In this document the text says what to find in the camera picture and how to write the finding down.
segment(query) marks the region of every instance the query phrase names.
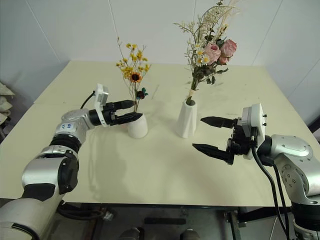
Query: white vase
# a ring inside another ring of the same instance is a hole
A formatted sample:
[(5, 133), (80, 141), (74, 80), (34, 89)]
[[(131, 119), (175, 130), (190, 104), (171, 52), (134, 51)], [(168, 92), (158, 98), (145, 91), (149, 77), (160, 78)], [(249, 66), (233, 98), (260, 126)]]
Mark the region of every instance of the white vase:
[(128, 134), (134, 139), (143, 138), (148, 133), (147, 119), (144, 114), (137, 120), (127, 123)]
[(175, 131), (182, 138), (188, 138), (195, 134), (197, 124), (197, 104), (188, 105), (183, 101)]

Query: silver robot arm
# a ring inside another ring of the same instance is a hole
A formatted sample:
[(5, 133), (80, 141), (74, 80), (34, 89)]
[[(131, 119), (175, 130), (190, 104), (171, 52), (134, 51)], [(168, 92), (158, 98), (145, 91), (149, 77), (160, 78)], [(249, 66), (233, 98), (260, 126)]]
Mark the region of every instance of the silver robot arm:
[(291, 200), (294, 230), (299, 240), (320, 240), (320, 162), (310, 145), (296, 136), (265, 135), (267, 125), (260, 104), (243, 109), (242, 117), (227, 119), (209, 116), (201, 121), (214, 126), (233, 129), (226, 151), (207, 144), (193, 144), (209, 157), (221, 159), (229, 165), (235, 155), (252, 159), (252, 146), (265, 166), (276, 166)]
[(78, 109), (62, 116), (49, 146), (25, 167), (21, 198), (0, 208), (1, 240), (43, 237), (60, 201), (78, 183), (78, 151), (86, 140), (87, 131), (102, 123), (112, 126), (135, 121), (141, 113), (115, 115), (116, 110), (133, 105), (131, 100), (109, 102), (101, 111)]

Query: table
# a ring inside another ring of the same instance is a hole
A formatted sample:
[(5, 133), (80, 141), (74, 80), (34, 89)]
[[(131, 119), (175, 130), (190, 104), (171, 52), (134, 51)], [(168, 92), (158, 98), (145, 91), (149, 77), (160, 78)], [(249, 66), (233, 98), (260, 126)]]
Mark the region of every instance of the table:
[[(225, 150), (231, 129), (198, 121), (193, 137), (180, 138), (175, 122), (190, 88), (191, 73), (178, 64), (154, 64), (142, 82), (149, 96), (140, 102), (149, 132), (130, 138), (123, 125), (88, 131), (79, 151), (78, 185), (64, 200), (82, 203), (195, 206), (274, 205), (269, 181), (254, 160), (236, 156), (232, 166), (192, 147), (206, 143)], [(306, 140), (320, 159), (320, 146), (262, 66), (228, 66), (214, 85), (198, 86), (198, 118), (237, 118), (245, 107), (261, 103), (266, 134)], [(129, 98), (114, 63), (71, 61), (43, 91), (0, 145), (0, 198), (19, 198), (26, 164), (46, 147), (61, 116), (78, 109), (101, 83), (109, 101)], [(87, 108), (93, 109), (93, 101)], [(272, 168), (268, 168), (273, 177)], [(285, 194), (287, 206), (290, 201)]]

